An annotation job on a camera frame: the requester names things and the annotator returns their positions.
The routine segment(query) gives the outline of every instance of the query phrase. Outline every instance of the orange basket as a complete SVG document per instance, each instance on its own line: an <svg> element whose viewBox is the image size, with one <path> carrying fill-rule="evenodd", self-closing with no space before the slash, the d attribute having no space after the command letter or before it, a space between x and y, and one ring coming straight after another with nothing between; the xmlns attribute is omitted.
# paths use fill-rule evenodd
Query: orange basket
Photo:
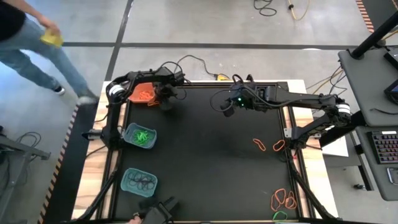
<svg viewBox="0 0 398 224"><path fill-rule="evenodd" d="M152 83L141 83L138 84L132 95L129 97L133 103L148 103L153 101L155 98L154 86Z"/></svg>

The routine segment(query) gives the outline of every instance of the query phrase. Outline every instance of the teal basket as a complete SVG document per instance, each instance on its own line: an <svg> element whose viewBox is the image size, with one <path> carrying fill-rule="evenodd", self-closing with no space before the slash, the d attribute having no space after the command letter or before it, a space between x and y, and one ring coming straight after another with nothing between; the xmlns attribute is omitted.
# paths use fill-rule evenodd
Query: teal basket
<svg viewBox="0 0 398 224"><path fill-rule="evenodd" d="M137 133L144 133L145 138L147 139L144 142L138 141L136 136ZM154 144L156 142L156 137L157 137L156 130L139 126L136 123L131 123L126 129L123 139L124 141L133 144L135 146L144 149L152 149L152 147L154 147Z"/></svg>
<svg viewBox="0 0 398 224"><path fill-rule="evenodd" d="M157 177L139 169L128 168L124 172L120 187L124 191L151 197L155 193Z"/></svg>

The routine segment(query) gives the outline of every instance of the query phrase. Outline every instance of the yellow cable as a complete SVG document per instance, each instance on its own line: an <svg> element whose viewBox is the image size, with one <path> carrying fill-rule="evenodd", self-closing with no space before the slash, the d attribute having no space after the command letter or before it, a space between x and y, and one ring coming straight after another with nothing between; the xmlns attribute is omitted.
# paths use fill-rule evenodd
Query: yellow cable
<svg viewBox="0 0 398 224"><path fill-rule="evenodd" d="M390 38L391 36L393 36L394 34L398 33L398 30L395 30L394 32L390 33L389 35L383 37L382 40L387 40L388 38Z"/></svg>
<svg viewBox="0 0 398 224"><path fill-rule="evenodd" d="M290 6L293 5L291 0L287 0L287 1L289 2L289 5L290 5ZM297 18L297 17L296 17L293 8L290 9L290 11L291 11L291 13L292 13L292 16L293 16L294 20L299 21L299 20L301 20L301 19L304 18L304 16L306 15L306 13L307 13L307 11L308 11L308 8L310 7L310 3L311 3L311 0L308 0L307 7L305 8L304 14L303 14L300 18Z"/></svg>
<svg viewBox="0 0 398 224"><path fill-rule="evenodd" d="M330 77L330 79L335 78L335 77L336 77L337 75L339 75L341 72L343 72L343 70L340 70L339 72L336 72L335 74L333 74L333 75ZM323 82L312 94L315 94L320 88L322 88L324 85L326 85L326 83L328 83L330 79L328 79L328 80L326 80L325 82Z"/></svg>

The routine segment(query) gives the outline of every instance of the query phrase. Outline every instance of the sneaker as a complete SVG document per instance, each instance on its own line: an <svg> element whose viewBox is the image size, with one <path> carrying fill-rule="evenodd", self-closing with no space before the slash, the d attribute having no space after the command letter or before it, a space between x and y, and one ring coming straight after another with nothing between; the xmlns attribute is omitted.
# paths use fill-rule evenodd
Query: sneaker
<svg viewBox="0 0 398 224"><path fill-rule="evenodd" d="M95 96L81 96L78 100L78 105L92 105L100 101L98 97Z"/></svg>
<svg viewBox="0 0 398 224"><path fill-rule="evenodd" d="M53 90L56 94L62 96L65 93L65 89L62 86L59 86L58 88Z"/></svg>

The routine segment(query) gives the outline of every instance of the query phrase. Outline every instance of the black shirt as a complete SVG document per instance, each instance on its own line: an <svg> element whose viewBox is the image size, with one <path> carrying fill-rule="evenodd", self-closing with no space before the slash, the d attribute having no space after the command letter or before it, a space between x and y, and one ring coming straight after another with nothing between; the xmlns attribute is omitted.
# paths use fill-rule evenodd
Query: black shirt
<svg viewBox="0 0 398 224"><path fill-rule="evenodd" d="M18 33L25 18L24 12L0 0L0 41Z"/></svg>

